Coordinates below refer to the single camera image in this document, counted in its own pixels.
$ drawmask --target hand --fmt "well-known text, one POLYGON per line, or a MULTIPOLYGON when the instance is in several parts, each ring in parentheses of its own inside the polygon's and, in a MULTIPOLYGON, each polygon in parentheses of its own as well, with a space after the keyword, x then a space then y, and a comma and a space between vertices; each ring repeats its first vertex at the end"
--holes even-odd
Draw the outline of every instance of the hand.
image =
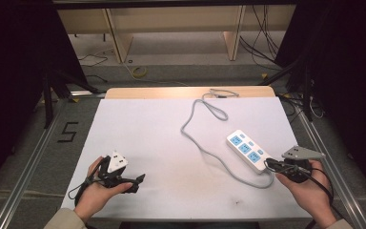
MULTIPOLYGON (((320 162, 310 160, 313 168, 323 170, 320 162)), ((293 194, 298 205, 314 218, 320 228, 327 228, 336 222, 329 203, 329 197, 310 179, 295 183, 282 174, 275 175, 293 194)), ((318 170, 312 170, 312 177, 329 190, 329 180, 318 170)))
MULTIPOLYGON (((89 167, 88 176, 92 173, 102 158, 102 156, 99 157, 89 167)), ((131 187, 132 183, 122 183, 113 188, 106 188, 101 184, 94 182, 85 190, 85 192, 83 192, 78 204, 73 211, 86 223, 88 219, 91 218, 91 216, 102 210, 110 198, 127 191, 131 187)))

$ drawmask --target black tripod leg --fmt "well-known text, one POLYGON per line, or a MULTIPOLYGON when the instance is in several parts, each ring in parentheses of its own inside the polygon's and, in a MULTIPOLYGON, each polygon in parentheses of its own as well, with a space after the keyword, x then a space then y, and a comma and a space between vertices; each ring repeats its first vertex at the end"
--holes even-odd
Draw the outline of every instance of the black tripod leg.
POLYGON ((92 87, 91 85, 85 83, 85 82, 82 82, 81 80, 78 80, 76 78, 74 78, 73 76, 67 74, 67 73, 63 73, 61 71, 57 71, 57 70, 54 70, 54 73, 58 74, 60 77, 70 81, 71 83, 74 83, 76 84, 77 86, 83 88, 83 89, 86 89, 88 90, 89 92, 93 93, 93 94, 105 94, 106 92, 104 91, 100 91, 94 87, 92 87))
POLYGON ((267 80, 264 80, 263 82, 257 84, 257 86, 267 86, 267 85, 275 82, 276 80, 280 79, 287 73, 292 72, 294 70, 294 68, 297 67, 297 65, 298 65, 298 61, 296 60, 294 63, 292 63, 289 66, 287 66, 286 68, 282 69, 280 72, 269 77, 267 80))
POLYGON ((44 94, 44 106, 46 107, 46 125, 44 126, 44 129, 47 129, 50 126, 50 123, 53 118, 50 81, 47 73, 44 73, 43 75, 43 94, 44 94))
POLYGON ((311 71, 308 65, 305 67, 305 78, 304 78, 304 95, 302 99, 302 105, 305 116, 307 116, 308 120, 312 122, 311 116, 311 71))

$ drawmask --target person's left hand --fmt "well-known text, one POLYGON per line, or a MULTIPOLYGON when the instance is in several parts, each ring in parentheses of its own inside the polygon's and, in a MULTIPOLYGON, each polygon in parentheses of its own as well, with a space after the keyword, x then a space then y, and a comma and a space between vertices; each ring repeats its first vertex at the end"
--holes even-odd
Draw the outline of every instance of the person's left hand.
MULTIPOLYGON (((99 157, 89 167, 88 176, 92 173, 93 169, 102 160, 102 158, 102 156, 99 157)), ((102 210, 110 198, 127 191, 131 187, 132 183, 122 183, 113 188, 106 188, 101 184, 94 182, 83 192, 73 211, 86 223, 91 216, 102 210)))

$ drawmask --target sleeve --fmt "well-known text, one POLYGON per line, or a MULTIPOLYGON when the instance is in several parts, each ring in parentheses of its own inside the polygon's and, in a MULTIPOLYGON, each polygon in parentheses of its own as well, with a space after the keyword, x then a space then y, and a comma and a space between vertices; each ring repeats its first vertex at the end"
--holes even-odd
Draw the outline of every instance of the sleeve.
POLYGON ((327 229, 353 229, 353 227, 346 220, 341 219, 327 229))
POLYGON ((87 229, 85 223, 71 209, 60 209, 44 229, 87 229))

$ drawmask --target gray floor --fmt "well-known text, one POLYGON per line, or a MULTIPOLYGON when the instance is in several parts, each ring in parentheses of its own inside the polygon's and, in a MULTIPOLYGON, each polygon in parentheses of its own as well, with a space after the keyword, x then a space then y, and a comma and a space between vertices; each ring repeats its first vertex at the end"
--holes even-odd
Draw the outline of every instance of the gray floor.
MULTIPOLYGON (((277 32, 275 35, 278 44, 282 35, 282 32, 277 32)), ((253 33, 244 33, 243 36, 249 40, 254 38, 253 33)), ((107 61, 95 67, 83 67, 86 75, 97 74, 108 80, 103 82, 97 77, 88 77, 91 85, 102 90, 111 87, 181 86, 172 81, 190 86, 255 85, 261 81, 263 73, 272 75, 275 72, 256 66, 252 57, 242 48, 239 49, 236 61, 229 61, 219 32, 138 34, 133 40, 128 56, 128 60, 132 63, 128 61, 127 65, 129 68, 146 67, 148 74, 145 79, 156 82, 136 81, 131 78, 125 66, 115 62, 113 53, 109 50, 112 45, 109 41, 103 42, 101 35, 78 35, 76 38, 73 36, 70 38, 79 57, 98 53, 108 57, 107 61)), ((264 44, 259 44, 258 48, 268 53, 264 44)), ((84 61, 81 61, 82 65, 92 65, 100 59, 84 61)), ((259 64, 268 64, 263 59, 256 61, 259 64)), ((277 93, 285 91, 283 87, 285 80, 279 80, 272 85, 277 93)), ((73 85, 70 85, 70 88, 80 90, 73 85)), ((52 129, 50 141, 11 218, 9 228, 42 228, 61 205, 100 99, 81 97, 77 102, 62 100, 58 103, 56 111, 60 113, 57 124, 52 129), (62 135, 67 122, 78 123, 68 128, 69 131, 75 131, 76 135, 73 142, 60 143, 58 140, 69 139, 68 135, 62 135)), ((293 107, 285 102, 283 107, 288 114, 293 111, 293 107)), ((289 115, 288 119, 291 121, 298 144, 313 149, 315 145, 308 136, 300 115, 295 113, 289 115)), ((8 158, 0 171, 0 210, 35 151, 40 136, 44 133, 44 122, 44 104, 39 103, 34 113, 30 115, 29 125, 15 146, 15 154, 8 158)), ((314 117, 314 125, 366 216, 366 179, 356 164, 347 157, 347 150, 331 118, 314 117)), ((335 206, 349 222, 352 222, 339 196, 335 197, 335 206)), ((119 222, 93 219, 91 224, 105 229, 117 228, 119 222)), ((304 228, 306 224, 308 221, 305 220, 260 222, 263 229, 304 228)))

